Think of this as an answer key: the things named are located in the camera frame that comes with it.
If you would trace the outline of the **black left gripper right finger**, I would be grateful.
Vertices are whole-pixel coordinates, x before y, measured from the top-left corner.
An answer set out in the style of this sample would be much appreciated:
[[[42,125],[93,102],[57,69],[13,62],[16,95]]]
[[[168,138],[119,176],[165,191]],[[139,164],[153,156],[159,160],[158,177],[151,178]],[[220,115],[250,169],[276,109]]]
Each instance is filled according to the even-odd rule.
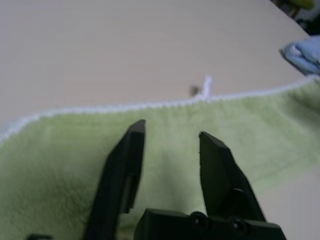
[[[200,132],[199,161],[208,216],[266,221],[251,184],[224,142],[205,131]]]

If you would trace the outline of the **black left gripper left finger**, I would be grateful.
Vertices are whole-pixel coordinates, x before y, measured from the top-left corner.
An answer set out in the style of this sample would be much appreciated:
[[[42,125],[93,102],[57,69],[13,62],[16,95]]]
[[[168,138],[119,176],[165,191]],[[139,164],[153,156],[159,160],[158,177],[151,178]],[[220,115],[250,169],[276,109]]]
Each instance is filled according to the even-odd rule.
[[[141,179],[146,121],[129,126],[108,155],[84,229],[85,240],[113,240],[121,214],[133,208]]]

